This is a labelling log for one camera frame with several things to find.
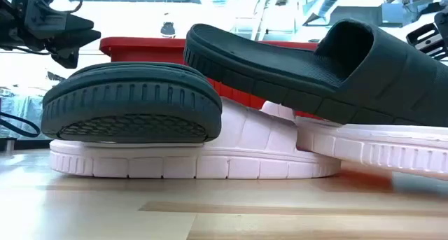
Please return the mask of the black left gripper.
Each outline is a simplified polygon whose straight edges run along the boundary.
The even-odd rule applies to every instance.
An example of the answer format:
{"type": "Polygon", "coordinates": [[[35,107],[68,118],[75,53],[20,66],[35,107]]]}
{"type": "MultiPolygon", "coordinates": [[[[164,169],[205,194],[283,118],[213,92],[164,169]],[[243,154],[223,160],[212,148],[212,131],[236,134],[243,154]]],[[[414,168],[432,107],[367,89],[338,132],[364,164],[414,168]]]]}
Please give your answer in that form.
{"type": "Polygon", "coordinates": [[[54,0],[25,0],[24,27],[34,37],[45,41],[48,52],[31,49],[18,36],[22,22],[19,19],[24,6],[15,9],[13,0],[0,0],[0,49],[19,50],[35,55],[49,55],[66,69],[78,66],[79,50],[101,38],[93,29],[94,23],[68,12],[54,10],[49,4],[54,0]]]}

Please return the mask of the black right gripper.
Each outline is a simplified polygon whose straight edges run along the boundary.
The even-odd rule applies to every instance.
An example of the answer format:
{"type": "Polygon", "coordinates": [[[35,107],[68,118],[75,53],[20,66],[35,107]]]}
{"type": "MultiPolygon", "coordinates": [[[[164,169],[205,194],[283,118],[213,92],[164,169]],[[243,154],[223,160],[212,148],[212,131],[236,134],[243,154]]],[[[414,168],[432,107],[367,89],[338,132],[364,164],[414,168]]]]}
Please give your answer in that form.
{"type": "Polygon", "coordinates": [[[448,9],[438,12],[434,23],[425,24],[406,35],[407,42],[436,60],[448,57],[448,9]]]}

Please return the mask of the black rubber slide sandal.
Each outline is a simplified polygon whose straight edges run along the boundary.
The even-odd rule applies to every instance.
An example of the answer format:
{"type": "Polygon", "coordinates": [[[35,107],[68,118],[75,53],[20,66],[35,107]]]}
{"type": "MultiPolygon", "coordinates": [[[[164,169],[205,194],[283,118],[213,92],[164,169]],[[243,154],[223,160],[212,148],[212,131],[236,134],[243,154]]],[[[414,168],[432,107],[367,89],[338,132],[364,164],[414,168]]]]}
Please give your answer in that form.
{"type": "Polygon", "coordinates": [[[43,98],[41,131],[52,139],[112,143],[204,143],[221,132],[221,98],[182,64],[87,66],[43,98]]]}
{"type": "Polygon", "coordinates": [[[336,123],[448,127],[448,66],[363,22],[337,22],[315,50],[195,24],[184,60],[231,88],[336,123]]]}

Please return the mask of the pink rubber slide sandal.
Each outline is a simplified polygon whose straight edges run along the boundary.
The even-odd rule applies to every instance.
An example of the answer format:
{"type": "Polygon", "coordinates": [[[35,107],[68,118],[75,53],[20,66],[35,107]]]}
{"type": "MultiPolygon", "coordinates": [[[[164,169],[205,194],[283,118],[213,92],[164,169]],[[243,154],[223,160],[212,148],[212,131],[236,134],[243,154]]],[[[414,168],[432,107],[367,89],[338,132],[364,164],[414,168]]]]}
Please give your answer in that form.
{"type": "Polygon", "coordinates": [[[296,116],[266,101],[261,111],[293,121],[299,148],[340,160],[448,181],[448,128],[340,125],[296,116]]]}
{"type": "Polygon", "coordinates": [[[210,142],[87,143],[54,140],[50,168],[103,178],[306,179],[340,171],[338,159],[300,150],[290,108],[260,110],[223,98],[222,129],[210,142]]]}

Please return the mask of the red plastic bin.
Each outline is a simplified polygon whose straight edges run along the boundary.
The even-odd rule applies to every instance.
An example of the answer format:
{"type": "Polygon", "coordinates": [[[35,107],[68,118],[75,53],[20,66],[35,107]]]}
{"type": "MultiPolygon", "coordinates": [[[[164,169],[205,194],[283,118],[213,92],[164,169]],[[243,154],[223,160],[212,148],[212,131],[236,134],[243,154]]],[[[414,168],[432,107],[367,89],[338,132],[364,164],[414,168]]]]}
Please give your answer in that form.
{"type": "Polygon", "coordinates": [[[298,79],[288,82],[287,64],[258,64],[243,49],[272,51],[280,55],[309,57],[316,49],[311,43],[267,42],[229,37],[230,46],[207,44],[196,37],[171,38],[104,38],[100,50],[114,62],[170,62],[197,69],[213,81],[222,97],[254,107],[287,120],[297,116],[315,118],[321,107],[321,96],[297,85],[298,79]]]}

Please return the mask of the dark hanging ceiling fixture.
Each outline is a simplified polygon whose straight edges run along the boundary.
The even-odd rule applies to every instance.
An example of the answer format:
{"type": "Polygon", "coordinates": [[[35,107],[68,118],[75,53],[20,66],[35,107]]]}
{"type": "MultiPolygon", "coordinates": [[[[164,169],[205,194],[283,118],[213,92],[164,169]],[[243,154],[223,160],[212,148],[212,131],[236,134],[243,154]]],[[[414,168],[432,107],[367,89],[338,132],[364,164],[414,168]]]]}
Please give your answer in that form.
{"type": "Polygon", "coordinates": [[[160,33],[163,38],[176,38],[176,30],[173,22],[164,22],[160,33]]]}

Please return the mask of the grey ceiling ventilation duct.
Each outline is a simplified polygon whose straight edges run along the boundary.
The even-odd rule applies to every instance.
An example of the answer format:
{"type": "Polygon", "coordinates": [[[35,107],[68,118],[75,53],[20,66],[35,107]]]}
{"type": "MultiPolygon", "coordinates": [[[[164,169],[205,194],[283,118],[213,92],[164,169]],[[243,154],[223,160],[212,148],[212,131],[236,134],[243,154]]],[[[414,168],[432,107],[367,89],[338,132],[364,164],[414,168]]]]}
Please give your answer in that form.
{"type": "Polygon", "coordinates": [[[322,20],[328,24],[330,21],[330,14],[338,7],[340,0],[313,0],[304,8],[304,22],[303,26],[315,20],[322,20]]]}

